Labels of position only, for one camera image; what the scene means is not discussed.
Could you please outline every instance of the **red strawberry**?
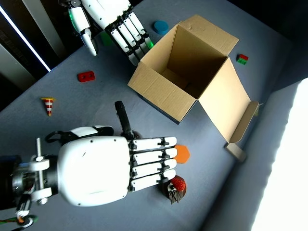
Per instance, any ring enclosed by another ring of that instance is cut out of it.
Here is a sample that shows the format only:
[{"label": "red strawberry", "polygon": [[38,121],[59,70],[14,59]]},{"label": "red strawberry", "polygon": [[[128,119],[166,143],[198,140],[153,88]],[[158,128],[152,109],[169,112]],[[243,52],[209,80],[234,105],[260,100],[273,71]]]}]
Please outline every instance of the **red strawberry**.
[{"label": "red strawberry", "polygon": [[180,192],[186,188],[186,183],[182,177],[175,176],[175,178],[171,180],[171,183]]}]

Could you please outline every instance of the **table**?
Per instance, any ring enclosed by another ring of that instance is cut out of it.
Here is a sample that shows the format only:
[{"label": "table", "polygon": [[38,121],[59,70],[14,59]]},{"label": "table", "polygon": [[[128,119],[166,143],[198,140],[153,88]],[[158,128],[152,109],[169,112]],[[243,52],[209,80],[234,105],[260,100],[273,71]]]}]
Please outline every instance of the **table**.
[{"label": "table", "polygon": [[[153,42],[161,38],[151,29],[154,21],[164,20],[171,28],[194,14],[238,37],[230,57],[252,100],[268,97],[291,48],[283,36],[225,0],[144,0],[135,13]],[[32,206],[31,213],[38,215],[39,221],[31,230],[200,229],[235,163],[223,148],[225,140],[198,103],[177,125],[139,98],[127,86],[135,67],[116,46],[103,47],[100,38],[96,40],[100,48],[97,57],[80,48],[0,113],[1,154],[19,154],[29,161],[36,153],[35,138],[54,130],[111,125],[120,134],[114,102],[122,100],[134,130],[144,137],[175,136],[179,144],[189,148],[189,161],[176,168],[187,183],[187,193],[179,204],[171,205],[151,187],[108,205],[87,208],[69,205],[56,195],[44,206]],[[238,53],[249,56],[247,65],[236,63]],[[77,74],[90,70],[96,80],[78,82]],[[46,115],[41,97],[56,99],[52,117]],[[42,143],[43,154],[57,154],[59,148],[58,143]],[[0,212],[1,218],[13,215],[13,209]]]}]

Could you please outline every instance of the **cardboard box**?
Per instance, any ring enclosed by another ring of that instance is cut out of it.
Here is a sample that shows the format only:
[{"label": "cardboard box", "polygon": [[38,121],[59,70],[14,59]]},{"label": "cardboard box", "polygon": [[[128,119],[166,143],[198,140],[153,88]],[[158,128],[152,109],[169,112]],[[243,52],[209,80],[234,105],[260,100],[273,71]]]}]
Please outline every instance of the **cardboard box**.
[{"label": "cardboard box", "polygon": [[227,142],[238,142],[258,106],[228,54],[238,39],[195,15],[175,25],[139,62],[128,85],[178,123],[198,100]]}]

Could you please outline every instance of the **robotic hand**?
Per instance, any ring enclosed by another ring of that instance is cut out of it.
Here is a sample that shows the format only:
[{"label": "robotic hand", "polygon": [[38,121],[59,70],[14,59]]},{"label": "robotic hand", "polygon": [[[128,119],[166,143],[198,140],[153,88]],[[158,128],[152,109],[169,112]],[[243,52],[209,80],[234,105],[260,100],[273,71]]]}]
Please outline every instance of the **robotic hand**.
[{"label": "robotic hand", "polygon": [[68,8],[76,32],[94,56],[97,55],[97,50],[91,40],[86,12],[98,27],[107,32],[134,65],[153,47],[148,33],[132,11],[128,0],[59,0],[59,4]]},{"label": "robotic hand", "polygon": [[139,139],[122,102],[115,107],[121,136],[113,136],[110,126],[55,131],[45,140],[62,144],[58,156],[42,155],[38,138],[37,155],[29,163],[18,156],[1,157],[0,209],[17,206],[17,223],[26,228],[34,221],[29,216],[33,201],[43,205],[60,193],[72,205],[103,205],[174,178],[177,139]]}]

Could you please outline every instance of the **white led light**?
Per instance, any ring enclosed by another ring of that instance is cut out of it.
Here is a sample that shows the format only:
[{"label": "white led light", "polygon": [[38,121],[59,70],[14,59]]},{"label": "white led light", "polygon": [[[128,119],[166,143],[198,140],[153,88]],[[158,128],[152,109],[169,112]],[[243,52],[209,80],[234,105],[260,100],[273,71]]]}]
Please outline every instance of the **white led light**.
[{"label": "white led light", "polygon": [[17,26],[14,24],[14,22],[10,19],[10,17],[7,15],[7,13],[4,11],[4,9],[0,6],[0,12],[3,14],[5,19],[9,22],[9,24],[14,28],[14,30],[17,32],[17,34],[21,37],[21,39],[25,42],[25,44],[30,48],[30,50],[34,53],[34,55],[38,58],[38,60],[44,65],[44,67],[50,71],[50,68],[46,65],[46,63],[42,60],[42,58],[38,55],[38,53],[35,51],[35,49],[31,46],[31,44],[28,42],[28,40],[24,37],[24,35],[20,32],[20,30],[17,28]]}]

